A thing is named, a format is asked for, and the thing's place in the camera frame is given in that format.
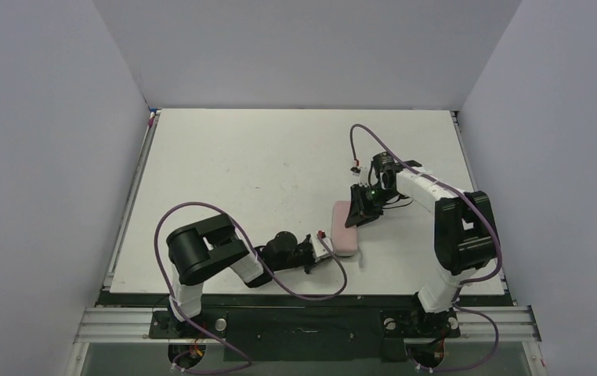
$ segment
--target white wall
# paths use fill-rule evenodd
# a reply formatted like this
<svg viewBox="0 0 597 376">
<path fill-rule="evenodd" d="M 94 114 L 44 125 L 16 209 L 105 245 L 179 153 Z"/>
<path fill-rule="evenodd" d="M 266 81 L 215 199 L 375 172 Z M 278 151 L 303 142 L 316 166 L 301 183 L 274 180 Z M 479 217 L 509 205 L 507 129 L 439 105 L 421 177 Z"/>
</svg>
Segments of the white wall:
<svg viewBox="0 0 597 376">
<path fill-rule="evenodd" d="M 89 0 L 0 2 L 0 375 L 63 372 L 145 119 Z"/>
<path fill-rule="evenodd" d="M 460 120 L 550 375 L 597 374 L 597 2 L 522 2 Z"/>
<path fill-rule="evenodd" d="M 519 0 L 94 0 L 153 107 L 459 109 Z"/>
</svg>

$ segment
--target purple cable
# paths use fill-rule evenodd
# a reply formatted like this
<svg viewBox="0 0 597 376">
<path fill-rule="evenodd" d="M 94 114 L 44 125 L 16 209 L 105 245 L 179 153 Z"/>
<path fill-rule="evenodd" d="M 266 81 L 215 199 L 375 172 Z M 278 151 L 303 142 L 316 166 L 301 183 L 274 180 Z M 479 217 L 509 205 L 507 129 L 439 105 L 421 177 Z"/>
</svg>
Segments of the purple cable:
<svg viewBox="0 0 597 376">
<path fill-rule="evenodd" d="M 400 163 L 400 165 L 403 168 L 406 168 L 407 170 L 413 172 L 414 174 L 419 174 L 420 173 L 418 170 L 412 168 L 410 165 L 406 164 L 402 159 L 400 159 L 395 153 L 393 153 L 389 149 L 388 146 L 386 146 L 386 144 L 381 139 L 379 139 L 379 137 L 377 137 L 377 135 L 375 135 L 374 132 L 372 132 L 371 129 L 369 129 L 368 127 L 366 127 L 365 125 L 362 125 L 362 124 L 352 125 L 352 127 L 349 129 L 349 144 L 352 147 L 352 155 L 354 157 L 354 161 L 358 161 L 358 159 L 356 159 L 356 148 L 354 147 L 354 129 L 355 128 L 361 128 L 365 132 L 367 132 L 368 134 L 370 134 L 370 136 L 372 136 L 372 138 L 375 141 L 377 141 L 377 143 L 384 150 L 386 150 L 386 153 L 389 153 L 391 155 L 391 157 L 393 157 L 393 159 L 395 159 L 396 161 L 398 161 L 398 163 Z M 468 370 L 476 368 L 476 367 L 480 366 L 481 364 L 487 362 L 497 352 L 497 349 L 499 347 L 499 328 L 497 327 L 497 324 L 488 315 L 486 315 L 485 313 L 474 311 L 472 309 L 462 308 L 459 305 L 456 305 L 455 303 L 458 300 L 458 296 L 460 296 L 460 292 L 462 291 L 462 286 L 464 286 L 466 284 L 472 284 L 474 282 L 482 282 L 482 281 L 485 281 L 485 280 L 489 280 L 490 278 L 496 276 L 499 273 L 499 271 L 501 270 L 501 245 L 499 244 L 499 237 L 497 236 L 497 233 L 492 228 L 492 225 L 488 222 L 488 220 L 485 218 L 485 216 L 483 215 L 483 213 L 481 213 L 479 211 L 479 209 L 474 205 L 474 203 L 472 203 L 464 194 L 462 194 L 462 192 L 460 192 L 459 190 L 456 190 L 455 188 L 453 188 L 452 186 L 449 186 L 446 183 L 440 182 L 439 180 L 437 180 L 433 176 L 430 176 L 430 175 L 427 175 L 427 174 L 423 174 L 422 176 L 424 178 L 426 178 L 427 180 L 435 183 L 437 186 L 440 186 L 440 187 L 444 188 L 445 190 L 449 190 L 450 192 L 456 194 L 458 197 L 460 197 L 465 202 L 465 204 L 469 207 L 469 209 L 471 209 L 472 212 L 474 212 L 474 214 L 476 215 L 476 217 L 478 217 L 480 219 L 481 223 L 486 228 L 487 232 L 490 234 L 490 238 L 492 238 L 492 243 L 494 245 L 494 252 L 495 252 L 495 255 L 497 256 L 497 266 L 494 268 L 494 270 L 490 274 L 488 274 L 486 276 L 483 276 L 483 277 L 470 278 L 468 280 L 463 280 L 461 282 L 461 286 L 456 290 L 455 295 L 453 297 L 453 307 L 455 309 L 457 309 L 459 311 L 462 311 L 462 312 L 473 313 L 475 315 L 479 315 L 479 316 L 485 318 L 486 320 L 490 321 L 490 323 L 492 324 L 492 327 L 494 328 L 494 345 L 492 346 L 492 350 L 484 358 L 482 358 L 478 362 L 475 362 L 473 364 L 469 364 L 468 366 L 454 367 L 454 368 L 440 368 L 439 370 L 433 370 L 434 372 L 468 371 Z M 423 366 L 421 366 L 421 368 L 424 369 L 424 370 L 429 370 L 429 368 L 426 368 L 426 367 L 423 367 Z"/>
<path fill-rule="evenodd" d="M 252 365 L 252 359 L 250 358 L 250 356 L 248 356 L 244 352 L 240 351 L 234 345 L 231 345 L 230 343 L 227 343 L 227 342 L 223 341 L 221 338 L 217 337 L 216 335 L 214 335 L 210 331 L 207 331 L 203 327 L 197 325 L 185 313 L 183 313 L 183 311 L 181 310 L 181 308 L 176 304 L 176 300 L 175 300 L 176 296 L 174 295 L 174 289 L 172 288 L 172 282 L 170 281 L 169 276 L 167 275 L 167 272 L 165 271 L 165 268 L 162 265 L 162 260 L 161 260 L 161 257 L 160 257 L 160 248 L 158 247 L 158 240 L 160 238 L 160 229 L 161 229 L 163 223 L 165 223 L 165 220 L 167 220 L 167 218 L 173 212 L 176 212 L 180 208 L 185 208 L 185 207 L 188 207 L 188 206 L 201 206 L 201 207 L 204 207 L 204 208 L 209 208 L 211 210 L 215 210 L 216 212 L 218 212 L 220 214 L 224 214 L 224 215 L 229 216 L 230 219 L 232 220 L 232 223 L 234 224 L 234 226 L 243 235 L 243 238 L 245 239 L 245 243 L 248 245 L 248 248 L 250 249 L 250 251 L 252 251 L 255 255 L 258 255 L 257 251 L 255 250 L 255 247 L 252 245 L 252 242 L 250 241 L 250 237 L 248 237 L 248 234 L 245 232 L 245 230 L 243 230 L 243 227 L 241 227 L 241 225 L 234 218 L 232 218 L 230 215 L 228 215 L 224 210 L 222 210 L 221 208 L 218 208 L 218 207 L 216 207 L 214 205 L 206 204 L 204 202 L 198 202 L 198 201 L 184 202 L 182 204 L 176 205 L 174 208 L 169 209 L 162 216 L 162 218 L 160 218 L 160 221 L 157 223 L 157 226 L 155 228 L 154 250 L 155 250 L 155 259 L 157 261 L 157 265 L 160 267 L 160 272 L 162 273 L 162 278 L 165 280 L 165 284 L 167 284 L 167 288 L 169 289 L 169 296 L 170 296 L 169 301 L 172 302 L 172 304 L 174 305 L 174 309 L 176 310 L 176 312 L 178 312 L 179 315 L 188 324 L 190 324 L 190 326 L 194 327 L 195 329 L 197 329 L 198 331 L 200 331 L 202 334 L 204 334 L 204 335 L 206 335 L 206 336 L 208 336 L 210 338 L 215 339 L 217 342 L 221 343 L 222 345 L 224 345 L 228 349 L 234 351 L 236 354 L 242 356 L 247 361 L 246 364 L 241 364 L 239 366 L 235 366 L 235 367 L 231 367 L 231 368 L 225 368 L 225 369 L 216 370 L 216 371 L 195 371 L 195 370 L 191 370 L 191 369 L 185 369 L 185 371 L 187 373 L 189 373 L 189 374 L 225 374 L 225 373 L 228 373 L 228 372 L 242 370 L 242 369 L 250 367 Z M 331 250 L 331 248 L 329 248 L 328 245 L 326 245 L 326 243 L 324 243 L 324 241 L 320 237 L 318 237 L 317 239 L 322 244 L 322 246 L 326 249 L 326 251 L 328 251 L 328 253 L 331 254 L 331 257 L 335 260 L 335 262 L 340 267 L 340 270 L 342 271 L 342 276 L 344 278 L 344 280 L 342 282 L 342 287 L 340 287 L 340 289 L 337 290 L 334 294 L 325 295 L 325 296 L 317 296 L 317 297 L 309 297 L 309 296 L 297 294 L 297 293 L 293 292 L 292 290 L 290 290 L 289 287 L 285 286 L 280 280 L 278 280 L 277 277 L 276 277 L 276 275 L 273 273 L 273 271 L 268 267 L 267 264 L 264 263 L 264 261 L 261 258 L 258 258 L 259 264 L 262 265 L 262 268 L 264 268 L 264 270 L 273 278 L 273 280 L 276 281 L 276 283 L 278 284 L 278 286 L 282 287 L 283 290 L 285 290 L 290 295 L 295 296 L 296 298 L 300 298 L 300 299 L 303 299 L 303 300 L 314 301 L 314 302 L 315 301 L 323 301 L 323 300 L 327 300 L 327 299 L 330 299 L 330 298 L 334 298 L 335 296 L 340 295 L 340 293 L 343 292 L 345 290 L 345 288 L 347 287 L 347 272 L 345 271 L 345 267 L 342 265 L 342 262 L 338 259 L 338 257 Z M 190 351 L 185 351 L 185 352 L 182 352 L 179 355 L 175 356 L 174 360 L 172 361 L 172 363 L 176 364 L 176 362 L 181 358 L 181 356 L 185 356 L 188 353 L 190 353 Z"/>
</svg>

